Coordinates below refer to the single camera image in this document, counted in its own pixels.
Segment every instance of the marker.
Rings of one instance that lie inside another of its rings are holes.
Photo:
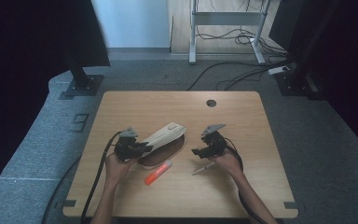
[[[159,168],[147,176],[145,179],[146,185],[151,185],[159,176],[164,174],[165,171],[167,171],[172,166],[172,161],[165,161],[162,163],[162,165],[159,166]]]
[[[214,165],[214,162],[211,162],[211,163],[209,163],[209,164],[206,165],[206,166],[202,166],[201,168],[195,170],[192,175],[196,175],[196,174],[198,174],[199,172],[204,171],[204,170],[208,169],[209,167],[211,167],[211,166],[213,166],[213,165]]]

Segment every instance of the tabletop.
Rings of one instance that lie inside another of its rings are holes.
[[[77,167],[65,206],[68,217],[80,217],[96,176],[103,150],[116,132],[132,127],[146,139],[170,122],[186,127],[183,149],[173,166],[153,184],[153,172],[134,164],[117,187],[115,217],[247,217],[230,176],[217,166],[192,175],[209,163],[191,149],[204,148],[201,133],[208,125],[225,123],[219,132],[242,157],[244,173],[276,218],[297,216],[279,151],[257,92],[254,91],[108,91],[104,94]],[[89,205],[92,217],[101,199],[104,170]]]

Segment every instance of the gray carpet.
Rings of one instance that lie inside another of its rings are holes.
[[[112,67],[87,68],[104,75],[96,96],[59,100],[72,80],[70,73],[49,82],[50,93],[34,125],[0,175],[0,223],[78,223],[62,215],[62,202],[76,170],[70,170],[86,144],[105,91],[185,91],[208,66],[222,61],[112,61]],[[218,81],[254,67],[222,64],[208,70],[192,91],[215,91]],[[358,223],[358,139],[326,101],[283,97],[274,77],[264,74],[242,81],[229,91],[257,91],[266,109],[282,157],[299,215],[291,223]],[[145,223],[120,219],[120,223]],[[150,223],[178,223],[183,219],[148,219]],[[186,222],[243,223],[238,219]]]

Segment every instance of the human hand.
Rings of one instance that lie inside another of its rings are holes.
[[[228,149],[225,149],[221,156],[213,156],[208,158],[208,160],[214,161],[214,163],[228,171],[231,175],[234,175],[237,172],[242,173],[240,163],[237,158],[235,158],[234,154]]]
[[[121,161],[115,155],[115,153],[110,154],[105,159],[105,168],[106,168],[106,181],[105,185],[115,188],[121,180],[124,179],[127,172],[130,170],[130,167],[136,163],[138,159],[130,159],[128,161]]]

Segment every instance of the stand base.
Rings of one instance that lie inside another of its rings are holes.
[[[300,87],[292,85],[293,75],[289,73],[276,74],[275,79],[283,96],[307,96],[310,100],[324,100],[323,94],[308,78],[306,83]]]
[[[190,64],[196,64],[196,39],[194,39],[194,43],[191,43],[190,39],[190,52],[188,54]]]
[[[103,81],[103,75],[87,75],[87,78],[89,79],[89,84],[86,87],[79,87],[75,81],[72,80],[63,96],[94,96]]]
[[[260,48],[258,47],[258,44],[255,44],[255,39],[254,38],[250,38],[250,41],[252,42],[252,49],[254,50],[255,53],[255,57],[257,58],[257,61],[259,64],[264,64],[266,63],[266,60],[264,60],[263,58],[263,54],[260,51]]]

